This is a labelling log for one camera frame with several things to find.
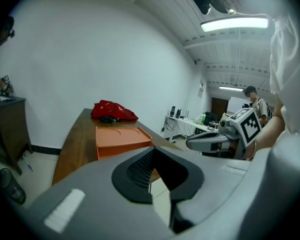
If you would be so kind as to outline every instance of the cable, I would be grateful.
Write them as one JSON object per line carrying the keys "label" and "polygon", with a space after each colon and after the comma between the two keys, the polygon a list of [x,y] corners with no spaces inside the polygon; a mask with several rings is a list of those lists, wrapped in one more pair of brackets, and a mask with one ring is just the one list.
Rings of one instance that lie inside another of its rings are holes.
{"label": "cable", "polygon": [[166,129],[167,129],[168,131],[172,132],[172,131],[174,130],[174,127],[175,127],[175,122],[176,122],[176,121],[173,122],[173,126],[171,127],[171,126],[168,124],[168,119],[166,118],[165,121],[164,121],[164,126],[163,126],[163,127],[165,127],[165,126],[167,125]]}
{"label": "cable", "polygon": [[183,123],[183,129],[184,129],[184,132],[186,133],[187,131],[186,131],[186,124],[185,123]]}
{"label": "cable", "polygon": [[186,136],[186,137],[187,137],[187,135],[183,134],[182,131],[180,130],[178,123],[176,123],[176,126],[178,127],[180,133],[181,133],[183,136]]}
{"label": "cable", "polygon": [[171,130],[169,130],[168,129],[168,127],[166,128],[168,131],[170,131],[170,132],[172,132],[172,131],[174,131],[175,130],[175,122],[173,122],[173,126],[171,127],[170,125],[168,125],[170,128],[171,128]]}
{"label": "cable", "polygon": [[187,128],[187,130],[188,130],[188,135],[187,135],[188,137],[190,136],[190,131],[191,131],[192,127],[193,127],[193,126],[191,126],[190,129],[189,129],[188,126],[186,125],[186,128]]}
{"label": "cable", "polygon": [[183,126],[186,126],[186,128],[184,128],[184,131],[187,132],[187,131],[186,131],[186,129],[187,129],[187,130],[188,130],[188,135],[187,135],[187,136],[189,136],[189,128],[188,128],[188,125],[184,124]]}

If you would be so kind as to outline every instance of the person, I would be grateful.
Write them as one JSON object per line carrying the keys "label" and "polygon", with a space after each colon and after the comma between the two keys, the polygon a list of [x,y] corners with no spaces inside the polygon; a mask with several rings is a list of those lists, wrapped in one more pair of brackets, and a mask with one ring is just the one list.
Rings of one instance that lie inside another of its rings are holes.
{"label": "person", "polygon": [[[11,16],[7,17],[7,19],[5,20],[3,28],[0,31],[0,46],[7,41],[8,37],[14,36],[15,34],[13,30],[14,22],[15,22],[14,18]],[[1,78],[0,78],[0,89],[8,94],[13,92],[13,88],[11,84],[6,83]]]}
{"label": "person", "polygon": [[251,108],[256,112],[257,117],[259,118],[260,125],[264,127],[268,122],[268,106],[266,101],[263,98],[258,97],[257,90],[254,86],[248,86],[243,89],[246,98],[252,102]]}
{"label": "person", "polygon": [[[263,16],[274,21],[271,39],[270,90],[276,104],[272,119],[243,156],[250,159],[276,141],[300,133],[300,7],[295,0],[208,0],[221,13]],[[236,149],[237,143],[230,148]]]}

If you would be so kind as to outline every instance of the fluorescent light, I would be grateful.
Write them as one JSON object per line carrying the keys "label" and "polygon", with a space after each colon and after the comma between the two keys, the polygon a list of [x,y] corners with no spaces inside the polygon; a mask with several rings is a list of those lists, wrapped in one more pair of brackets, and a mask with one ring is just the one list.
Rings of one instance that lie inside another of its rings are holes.
{"label": "fluorescent light", "polygon": [[224,90],[231,90],[231,91],[240,91],[242,92],[243,89],[240,88],[233,88],[233,87],[224,87],[224,86],[219,86],[220,89],[224,89]]}
{"label": "fluorescent light", "polygon": [[262,17],[228,17],[201,23],[204,32],[228,28],[262,28],[268,27],[269,20]]}

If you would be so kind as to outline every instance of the red bag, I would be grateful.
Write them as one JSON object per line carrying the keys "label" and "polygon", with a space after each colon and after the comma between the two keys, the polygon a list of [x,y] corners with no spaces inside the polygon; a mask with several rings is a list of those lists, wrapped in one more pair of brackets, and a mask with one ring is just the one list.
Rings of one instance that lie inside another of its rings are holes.
{"label": "red bag", "polygon": [[100,100],[94,104],[91,112],[92,119],[100,119],[104,116],[110,116],[121,122],[137,121],[138,117],[131,110],[124,108],[118,103],[112,101]]}

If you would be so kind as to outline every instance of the wooden table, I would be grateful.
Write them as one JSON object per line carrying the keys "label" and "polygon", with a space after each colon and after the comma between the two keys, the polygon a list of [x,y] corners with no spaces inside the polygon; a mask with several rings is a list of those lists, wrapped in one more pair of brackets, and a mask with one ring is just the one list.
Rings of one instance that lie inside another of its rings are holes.
{"label": "wooden table", "polygon": [[[152,143],[155,146],[180,150],[180,148],[171,144],[139,121],[105,123],[100,120],[91,119],[90,113],[91,109],[85,108],[70,130],[56,163],[52,185],[58,183],[80,167],[96,160],[96,127],[141,127],[152,137]],[[154,182],[159,178],[160,176],[157,171],[154,170],[151,182]]]}

